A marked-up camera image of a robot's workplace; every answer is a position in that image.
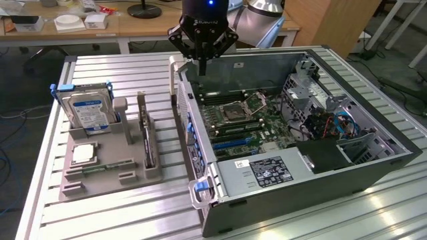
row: motherboard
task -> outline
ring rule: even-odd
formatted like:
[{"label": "motherboard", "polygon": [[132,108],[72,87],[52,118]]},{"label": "motherboard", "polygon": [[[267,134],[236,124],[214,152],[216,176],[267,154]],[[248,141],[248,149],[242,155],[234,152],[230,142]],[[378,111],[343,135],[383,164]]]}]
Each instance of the motherboard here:
[{"label": "motherboard", "polygon": [[216,101],[210,98],[210,103],[223,104],[199,105],[219,161],[278,151],[294,147],[296,143],[278,110],[278,96],[266,95],[262,90],[244,96],[235,101],[228,96],[222,101],[219,95]]}]

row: black table lamp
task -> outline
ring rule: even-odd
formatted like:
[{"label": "black table lamp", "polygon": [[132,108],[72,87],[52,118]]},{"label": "black table lamp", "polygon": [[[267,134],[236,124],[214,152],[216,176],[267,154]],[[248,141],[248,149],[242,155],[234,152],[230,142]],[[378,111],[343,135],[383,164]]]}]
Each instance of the black table lamp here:
[{"label": "black table lamp", "polygon": [[140,0],[140,4],[127,8],[127,13],[139,19],[153,19],[161,15],[161,9],[155,5],[145,4],[145,0]]}]

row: aluminum extrusion table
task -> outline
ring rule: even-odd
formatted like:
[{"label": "aluminum extrusion table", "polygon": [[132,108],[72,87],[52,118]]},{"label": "aluminum extrusion table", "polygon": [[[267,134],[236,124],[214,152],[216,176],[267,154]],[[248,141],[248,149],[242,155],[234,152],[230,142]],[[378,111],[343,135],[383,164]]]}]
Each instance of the aluminum extrusion table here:
[{"label": "aluminum extrusion table", "polygon": [[[427,130],[423,126],[330,49],[311,48],[419,148],[426,150]],[[202,223],[188,194],[188,178],[168,94],[168,58],[174,54],[178,52],[68,58],[59,84],[109,80],[115,96],[127,97],[129,119],[137,114],[136,92],[147,92],[147,109],[155,119],[164,181],[60,203],[59,185],[69,122],[55,103],[16,239],[203,239]],[[336,84],[324,72],[319,73],[323,85],[332,94],[338,93]],[[366,191],[236,229],[210,240],[426,238],[426,186],[427,153],[423,153]]]}]

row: green circuit board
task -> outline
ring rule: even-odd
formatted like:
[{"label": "green circuit board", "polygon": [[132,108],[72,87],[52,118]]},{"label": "green circuit board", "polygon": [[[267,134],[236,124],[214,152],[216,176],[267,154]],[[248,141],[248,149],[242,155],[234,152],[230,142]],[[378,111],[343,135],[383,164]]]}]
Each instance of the green circuit board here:
[{"label": "green circuit board", "polygon": [[200,105],[212,147],[248,140],[244,145],[214,149],[220,161],[278,151],[295,145],[296,139],[278,111],[275,96],[263,95],[263,99],[258,96],[251,95],[244,102]]}]

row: robotic arm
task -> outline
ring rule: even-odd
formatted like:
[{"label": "robotic arm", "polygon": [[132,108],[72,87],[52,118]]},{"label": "robotic arm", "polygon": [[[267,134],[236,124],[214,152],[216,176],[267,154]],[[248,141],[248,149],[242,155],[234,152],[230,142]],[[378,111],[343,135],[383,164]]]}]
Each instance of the robotic arm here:
[{"label": "robotic arm", "polygon": [[[284,22],[284,0],[251,0],[248,6],[242,1],[182,1],[179,25],[167,31],[168,40],[192,59],[200,76],[206,75],[208,60],[223,55],[239,36],[258,48],[270,48],[275,42]],[[183,42],[183,32],[192,46]]]}]

